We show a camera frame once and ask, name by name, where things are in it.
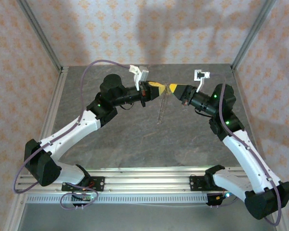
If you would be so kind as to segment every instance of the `gray metal floor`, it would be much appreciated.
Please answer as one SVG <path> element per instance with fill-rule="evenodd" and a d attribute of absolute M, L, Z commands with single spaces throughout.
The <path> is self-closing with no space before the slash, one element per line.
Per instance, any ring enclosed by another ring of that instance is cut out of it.
<path fill-rule="evenodd" d="M 242 201 L 219 209 L 210 209 L 207 205 L 173 207 L 94 204 L 83 211 L 81 209 L 66 211 L 59 204 L 26 205 L 19 231 L 63 230 L 275 231 L 276 229 L 264 219 L 254 219 Z"/>
<path fill-rule="evenodd" d="M 202 89 L 211 95 L 215 86 L 223 82 L 235 90 L 234 112 L 251 137 L 243 104 L 228 64 L 161 64 L 149 65 L 148 80 L 163 84 L 197 85 L 194 70 L 210 71 Z M 54 131 L 58 131 L 79 115 L 79 80 L 84 66 L 70 67 L 61 97 Z M 125 86 L 133 86 L 133 74 L 114 65 L 93 66 L 84 82 L 86 105 L 94 100 L 99 86 L 108 74 L 118 74 Z M 162 97 L 148 102 L 143 108 L 135 103 L 129 111 L 118 108 L 118 115 L 100 130 L 74 145 L 61 158 L 67 164 L 80 164 L 86 169 L 104 167 L 169 167 L 169 166 L 225 166 L 238 165 L 235 157 L 212 133 L 209 119 L 195 114 L 192 106 L 183 106 L 168 96 L 162 123 L 158 124 Z"/>

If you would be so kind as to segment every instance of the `gray stone surface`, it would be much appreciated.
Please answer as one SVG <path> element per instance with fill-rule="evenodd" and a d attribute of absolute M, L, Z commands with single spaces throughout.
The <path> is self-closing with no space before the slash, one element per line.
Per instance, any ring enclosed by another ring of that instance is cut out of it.
<path fill-rule="evenodd" d="M 223 82 L 235 90 L 234 112 L 250 127 L 228 64 L 160 64 L 148 65 L 148 80 L 163 84 L 196 85 L 194 70 L 210 71 L 202 91 L 211 95 Z M 70 67 L 60 101 L 54 131 L 58 131 L 80 113 L 79 82 L 85 67 Z M 125 86 L 133 86 L 133 74 L 114 65 L 93 66 L 84 81 L 85 105 L 94 100 L 99 86 L 108 74 L 118 74 Z M 67 164 L 80 164 L 86 169 L 104 167 L 169 167 L 238 165 L 231 152 L 212 133 L 209 119 L 195 114 L 192 106 L 183 106 L 173 95 L 168 96 L 161 123 L 158 124 L 163 96 L 148 102 L 143 108 L 135 103 L 129 111 L 118 108 L 118 115 L 103 128 L 74 145 L 60 159 Z"/>

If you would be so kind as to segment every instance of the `patterned wallpaper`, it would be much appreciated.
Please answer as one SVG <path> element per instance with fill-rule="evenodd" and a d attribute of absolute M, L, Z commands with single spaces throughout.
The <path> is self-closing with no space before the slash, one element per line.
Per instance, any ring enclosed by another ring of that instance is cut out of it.
<path fill-rule="evenodd" d="M 276 1 L 238 69 L 258 147 L 289 181 L 289 0 Z M 283 209 L 289 216 L 289 204 Z"/>
<path fill-rule="evenodd" d="M 29 0 L 62 65 L 231 63 L 264 0 Z"/>
<path fill-rule="evenodd" d="M 0 231 L 25 143 L 38 139 L 58 73 L 15 0 L 0 0 Z"/>

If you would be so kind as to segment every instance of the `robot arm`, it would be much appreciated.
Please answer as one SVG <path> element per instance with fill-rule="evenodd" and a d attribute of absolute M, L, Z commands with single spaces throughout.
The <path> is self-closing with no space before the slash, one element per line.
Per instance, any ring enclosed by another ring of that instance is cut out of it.
<path fill-rule="evenodd" d="M 247 148 L 237 138 L 231 136 L 221 123 L 219 101 L 222 84 L 216 86 L 211 96 L 197 91 L 197 88 L 190 85 L 170 84 L 170 89 L 183 105 L 192 105 L 195 110 L 203 111 L 211 116 L 209 120 L 211 130 L 234 154 L 249 179 L 249 181 L 242 180 L 228 172 L 223 166 L 217 165 L 209 168 L 205 177 L 198 179 L 198 182 L 203 181 L 201 186 L 194 185 L 193 189 L 197 190 L 198 188 L 201 191 L 203 190 L 203 185 L 209 190 L 214 190 L 216 187 L 219 189 L 224 188 L 244 201 L 248 211 L 256 219 L 262 219 L 277 211 L 277 195 L 271 183 L 273 182 L 277 186 L 280 195 L 281 207 L 286 206 L 289 200 L 289 182 L 281 182 L 280 178 L 267 166 L 250 142 L 242 123 L 232 112 L 236 101 L 232 87 L 226 85 L 223 95 L 222 114 L 228 129 L 240 140 L 248 144 Z M 269 172 L 269 179 L 263 169 Z"/>
<path fill-rule="evenodd" d="M 111 74 L 104 78 L 100 92 L 81 115 L 55 134 L 36 142 L 27 142 L 25 160 L 37 149 L 45 146 L 27 164 L 26 168 L 41 186 L 53 182 L 69 182 L 82 187 L 88 186 L 88 173 L 80 165 L 67 165 L 59 162 L 60 157 L 82 138 L 107 124 L 117 114 L 117 106 L 140 101 L 145 107 L 147 101 L 154 100 L 165 90 L 156 82 L 137 82 L 137 87 L 126 88 L 120 76 Z"/>

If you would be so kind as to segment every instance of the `wall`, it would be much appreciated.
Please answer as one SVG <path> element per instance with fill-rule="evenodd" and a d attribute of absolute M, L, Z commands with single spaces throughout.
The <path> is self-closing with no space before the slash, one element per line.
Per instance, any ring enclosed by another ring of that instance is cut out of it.
<path fill-rule="evenodd" d="M 289 0 L 276 1 L 238 68 L 258 147 L 289 181 Z M 284 213 L 289 216 L 289 204 Z"/>
<path fill-rule="evenodd" d="M 264 0 L 29 0 L 62 65 L 231 63 Z"/>
<path fill-rule="evenodd" d="M 38 139 L 58 73 L 15 0 L 0 0 L 0 230 L 25 143 Z"/>

